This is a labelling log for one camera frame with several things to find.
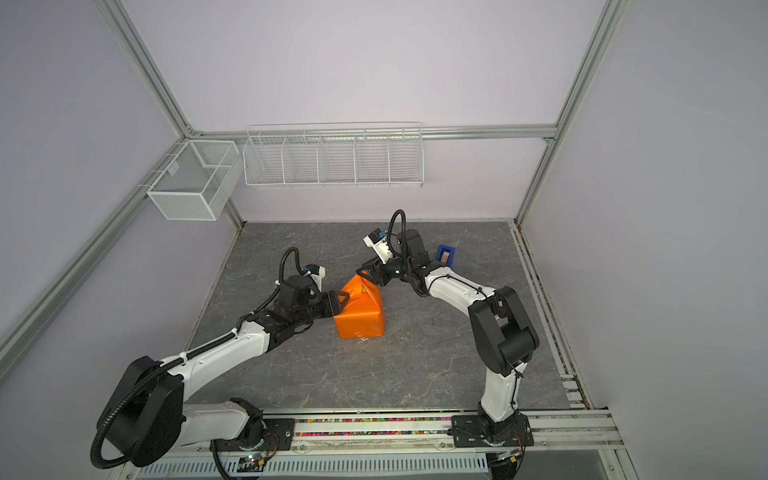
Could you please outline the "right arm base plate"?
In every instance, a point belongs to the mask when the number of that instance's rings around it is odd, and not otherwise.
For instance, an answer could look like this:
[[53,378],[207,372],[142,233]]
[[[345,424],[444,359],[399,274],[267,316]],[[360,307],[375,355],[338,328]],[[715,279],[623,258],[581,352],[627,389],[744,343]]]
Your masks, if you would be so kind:
[[534,445],[529,419],[516,412],[506,420],[494,422],[484,414],[454,415],[448,434],[459,448],[529,447]]

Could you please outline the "orange wrapping paper sheet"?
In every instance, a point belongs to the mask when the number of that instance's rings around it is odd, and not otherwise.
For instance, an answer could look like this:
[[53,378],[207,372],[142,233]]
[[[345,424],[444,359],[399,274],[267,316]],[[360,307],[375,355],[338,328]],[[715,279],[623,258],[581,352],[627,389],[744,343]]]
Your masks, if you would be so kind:
[[340,339],[375,338],[385,333],[385,313],[379,288],[356,275],[342,289],[349,301],[334,317]]

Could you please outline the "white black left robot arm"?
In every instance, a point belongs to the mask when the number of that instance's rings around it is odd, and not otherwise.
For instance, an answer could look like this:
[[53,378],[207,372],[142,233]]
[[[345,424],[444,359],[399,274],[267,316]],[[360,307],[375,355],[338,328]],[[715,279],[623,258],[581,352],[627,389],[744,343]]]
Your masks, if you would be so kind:
[[162,360],[142,356],[131,362],[97,420],[91,464],[103,470],[125,463],[145,467],[179,446],[208,442],[217,449],[231,442],[258,450],[275,439],[263,411],[243,398],[210,405],[190,399],[234,367],[343,312],[350,296],[323,290],[324,267],[297,264],[295,270],[291,276],[280,270],[267,299],[226,333]]

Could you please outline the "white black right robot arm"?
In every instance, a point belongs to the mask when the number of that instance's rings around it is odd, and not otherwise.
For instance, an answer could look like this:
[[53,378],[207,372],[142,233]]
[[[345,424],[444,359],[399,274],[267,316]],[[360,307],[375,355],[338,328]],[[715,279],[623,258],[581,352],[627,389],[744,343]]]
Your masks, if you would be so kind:
[[393,213],[387,229],[373,230],[364,243],[375,256],[357,269],[359,276],[380,287],[400,280],[417,295],[441,300],[468,317],[486,367],[477,414],[479,436],[497,443],[515,426],[524,427],[518,394],[540,339],[518,293],[509,286],[492,288],[471,281],[448,263],[431,258],[401,209]]

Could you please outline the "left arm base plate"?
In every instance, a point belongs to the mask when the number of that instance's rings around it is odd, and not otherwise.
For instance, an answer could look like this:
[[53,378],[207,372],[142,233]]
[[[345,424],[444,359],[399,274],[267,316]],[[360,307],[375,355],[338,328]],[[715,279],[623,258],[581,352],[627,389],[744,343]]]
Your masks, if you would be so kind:
[[216,439],[220,452],[277,452],[291,448],[296,420],[291,417],[265,417],[250,421],[234,439]]

